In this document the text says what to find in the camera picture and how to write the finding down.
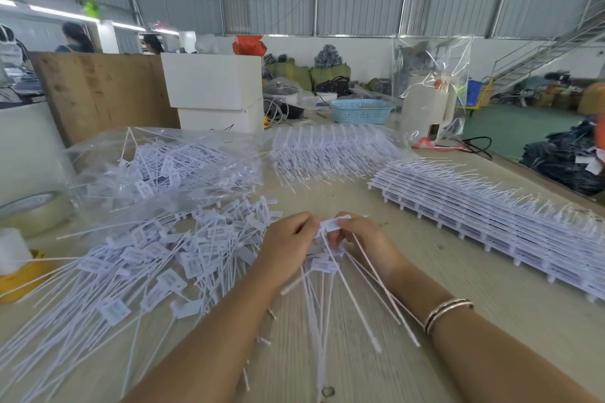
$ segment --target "red plastic bag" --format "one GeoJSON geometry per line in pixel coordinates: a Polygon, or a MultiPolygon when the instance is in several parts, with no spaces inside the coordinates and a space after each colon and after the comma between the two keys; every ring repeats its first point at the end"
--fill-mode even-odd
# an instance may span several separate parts
{"type": "Polygon", "coordinates": [[[261,39],[262,35],[236,35],[233,53],[241,56],[265,56],[267,47],[261,39]]]}

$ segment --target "person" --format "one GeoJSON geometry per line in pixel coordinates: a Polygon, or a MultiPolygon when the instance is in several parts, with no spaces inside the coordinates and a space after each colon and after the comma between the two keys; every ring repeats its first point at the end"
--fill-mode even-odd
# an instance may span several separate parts
{"type": "Polygon", "coordinates": [[[84,28],[75,23],[63,23],[61,26],[67,45],[59,45],[57,53],[94,53],[95,47],[90,41],[84,28]]]}
{"type": "Polygon", "coordinates": [[[162,43],[157,38],[157,35],[154,33],[146,33],[143,35],[143,42],[147,49],[152,52],[154,55],[158,55],[164,52],[164,47],[162,43]]]}
{"type": "MultiPolygon", "coordinates": [[[[346,239],[354,243],[351,256],[367,265],[361,245],[384,285],[414,316],[427,319],[452,300],[451,293],[405,258],[377,224],[351,213],[338,216],[344,214],[352,218],[338,220],[342,229],[328,233],[330,247],[346,239]]],[[[271,224],[246,275],[122,402],[231,401],[266,310],[299,271],[319,225],[308,212],[271,224]]],[[[467,304],[442,311],[429,337],[468,402],[599,401],[467,304]]]]}

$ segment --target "blue crate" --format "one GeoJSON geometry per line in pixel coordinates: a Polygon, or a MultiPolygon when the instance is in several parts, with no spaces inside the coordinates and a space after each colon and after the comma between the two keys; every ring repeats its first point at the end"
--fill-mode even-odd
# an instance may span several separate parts
{"type": "Polygon", "coordinates": [[[395,108],[380,99],[339,99],[328,104],[336,123],[385,124],[395,108]]]}

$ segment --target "bracelet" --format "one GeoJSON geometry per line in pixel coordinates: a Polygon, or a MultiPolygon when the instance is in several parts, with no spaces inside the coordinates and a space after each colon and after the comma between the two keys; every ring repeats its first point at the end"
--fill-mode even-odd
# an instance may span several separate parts
{"type": "Polygon", "coordinates": [[[473,309],[473,303],[465,298],[454,298],[453,300],[445,301],[438,305],[435,309],[431,311],[431,313],[427,317],[427,321],[424,323],[424,332],[428,337],[431,336],[431,329],[435,324],[436,320],[441,317],[446,312],[459,308],[461,306],[468,306],[473,309]]]}

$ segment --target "table surface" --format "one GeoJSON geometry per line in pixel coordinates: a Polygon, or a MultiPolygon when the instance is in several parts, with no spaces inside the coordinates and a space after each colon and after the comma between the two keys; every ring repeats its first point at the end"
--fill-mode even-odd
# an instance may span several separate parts
{"type": "MultiPolygon", "coordinates": [[[[477,155],[458,152],[435,153],[466,165],[504,189],[521,188],[520,193],[539,193],[555,203],[568,202],[530,180],[477,155]]],[[[400,211],[394,203],[384,203],[379,190],[368,190],[367,179],[344,182],[314,182],[297,186],[296,192],[281,187],[267,173],[265,186],[257,193],[277,199],[272,206],[291,214],[309,210],[329,218],[341,210],[369,214],[412,262],[443,284],[450,292],[473,300],[477,311],[537,353],[570,374],[574,379],[605,398],[605,309],[590,303],[578,290],[556,282],[525,265],[515,267],[509,257],[496,251],[486,253],[472,240],[461,240],[450,230],[438,230],[427,218],[418,219],[400,211]]],[[[67,224],[30,242],[44,249],[49,257],[63,256],[73,243],[57,241],[77,229],[67,224]]],[[[463,401],[447,369],[431,345],[421,338],[417,348],[403,327],[390,317],[370,291],[358,271],[348,261],[342,264],[344,276],[382,346],[382,354],[372,348],[359,316],[342,281],[335,279],[331,302],[331,321],[327,353],[327,374],[335,395],[324,403],[367,402],[460,402],[463,401]]],[[[131,380],[136,381],[147,364],[159,338],[170,322],[170,309],[164,301],[141,323],[131,380]]],[[[261,335],[271,346],[255,347],[247,368],[250,392],[239,386],[238,401],[244,403],[315,401],[315,364],[307,328],[306,304],[301,286],[272,306],[277,320],[267,317],[261,335]]],[[[0,342],[4,342],[35,312],[33,301],[0,306],[0,342]]],[[[178,321],[160,349],[164,356],[192,328],[194,320],[178,321]]],[[[420,337],[417,326],[412,327],[420,337]]],[[[61,386],[52,401],[112,402],[120,398],[126,361],[134,328],[124,331],[112,343],[82,363],[61,386]]],[[[34,369],[3,399],[18,402],[23,391],[35,382],[41,370],[34,369]]],[[[0,372],[0,392],[7,382],[0,372]]]]}

